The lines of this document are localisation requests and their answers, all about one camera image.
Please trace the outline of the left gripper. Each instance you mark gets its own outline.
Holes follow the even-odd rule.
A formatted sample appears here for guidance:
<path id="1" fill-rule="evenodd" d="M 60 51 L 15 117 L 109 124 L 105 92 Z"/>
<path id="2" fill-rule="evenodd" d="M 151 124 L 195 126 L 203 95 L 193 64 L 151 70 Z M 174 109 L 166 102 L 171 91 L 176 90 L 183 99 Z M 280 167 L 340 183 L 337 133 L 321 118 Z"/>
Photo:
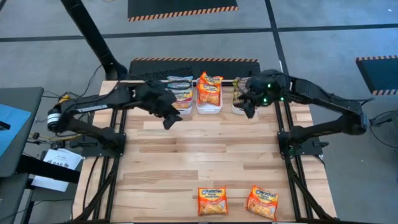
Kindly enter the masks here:
<path id="1" fill-rule="evenodd" d="M 169 130 L 174 123 L 181 121 L 180 113 L 172 106 L 175 95 L 165 89 L 165 84 L 158 81 L 148 81 L 136 88 L 138 108 L 148 111 L 154 116 L 163 116 L 164 129 Z"/>

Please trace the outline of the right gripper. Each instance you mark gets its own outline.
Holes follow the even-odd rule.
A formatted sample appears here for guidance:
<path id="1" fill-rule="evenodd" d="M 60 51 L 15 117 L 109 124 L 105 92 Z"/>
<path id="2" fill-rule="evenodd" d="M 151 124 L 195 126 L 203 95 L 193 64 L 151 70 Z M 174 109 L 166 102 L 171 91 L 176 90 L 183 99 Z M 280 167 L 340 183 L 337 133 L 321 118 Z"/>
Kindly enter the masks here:
<path id="1" fill-rule="evenodd" d="M 284 101 L 289 94 L 290 78 L 274 69 L 263 70 L 246 81 L 243 93 L 239 96 L 239 106 L 247 118 L 254 117 L 257 106 L 269 106 L 275 101 Z"/>

